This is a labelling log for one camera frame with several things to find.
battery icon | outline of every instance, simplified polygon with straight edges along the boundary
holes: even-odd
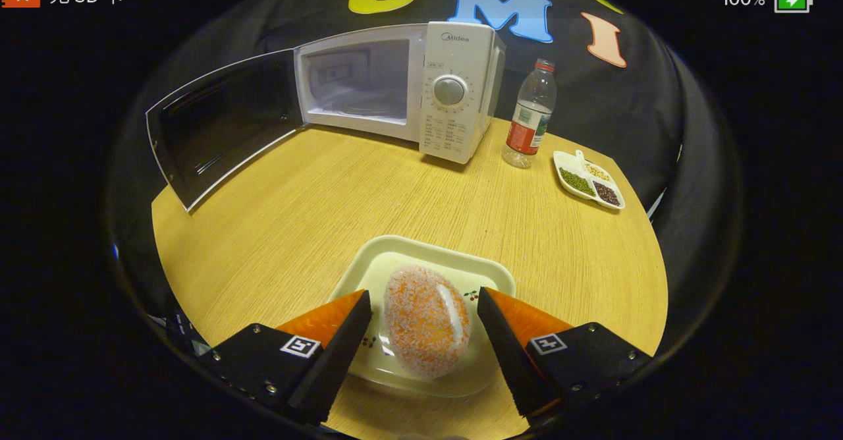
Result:
[[[777,14],[807,14],[813,0],[776,0],[773,2]]]

microwave control panel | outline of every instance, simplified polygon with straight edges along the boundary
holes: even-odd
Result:
[[[494,31],[488,26],[431,22],[427,29],[419,150],[467,163],[477,128]]]

wooden table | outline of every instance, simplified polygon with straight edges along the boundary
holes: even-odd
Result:
[[[222,185],[193,215],[166,187],[153,201],[157,250],[172,290],[211,346],[248,323],[278,326],[325,303],[375,236],[406,238],[495,260],[518,298],[573,325],[597,321],[653,355],[668,287],[659,243],[617,164],[546,136],[530,169],[500,156],[508,122],[495,119],[466,166],[418,144],[313,126]],[[614,177],[626,209],[563,190],[554,151],[582,149]],[[510,437],[518,416],[500,371],[461,399],[407,394],[347,376],[328,427],[360,438],[416,432]]]

white divided dish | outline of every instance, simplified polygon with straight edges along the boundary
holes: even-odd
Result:
[[[597,202],[598,205],[605,206],[606,208],[626,208],[626,201],[624,201],[623,195],[620,194],[620,189],[618,188],[618,185],[614,183],[614,179],[612,179],[611,174],[609,172],[606,172],[606,170],[604,170],[599,165],[590,163],[590,161],[586,161],[584,156],[582,155],[582,151],[577,150],[577,155],[571,155],[563,151],[555,151],[553,152],[553,163],[554,168],[556,168],[557,170],[557,176],[559,177],[559,181],[561,182],[562,187],[565,188],[565,190],[568,190],[570,193],[575,194],[584,200],[594,200],[595,202]],[[596,173],[602,173],[608,178],[602,179],[598,176],[593,175],[592,173],[588,172],[587,166],[592,167],[593,170],[596,170]],[[588,182],[588,188],[590,188],[590,190],[594,192],[594,195],[584,193],[580,190],[577,190],[577,188],[572,187],[571,184],[566,182],[565,179],[562,177],[560,169],[573,173],[581,179],[585,179]],[[595,184],[601,184],[609,190],[612,190],[614,195],[617,196],[619,204],[613,205],[612,203],[609,203],[608,201],[605,201],[600,198],[597,188],[594,186]]]
[[[466,353],[454,371],[436,379],[419,377],[402,367],[389,349],[389,326],[383,316],[383,295],[392,272],[403,265],[419,265],[439,272],[458,290],[470,318]],[[356,290],[369,290],[371,322],[349,373],[397,389],[439,397],[476,394],[489,385],[497,357],[477,316],[480,287],[515,296],[515,280],[497,262],[458,253],[401,236],[378,236],[366,242],[331,294],[335,300]]]

white microwave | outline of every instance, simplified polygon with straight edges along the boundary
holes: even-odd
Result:
[[[153,154],[186,211],[300,125],[418,142],[467,163],[497,106],[506,47],[486,25],[380,26],[211,71],[146,113]]]

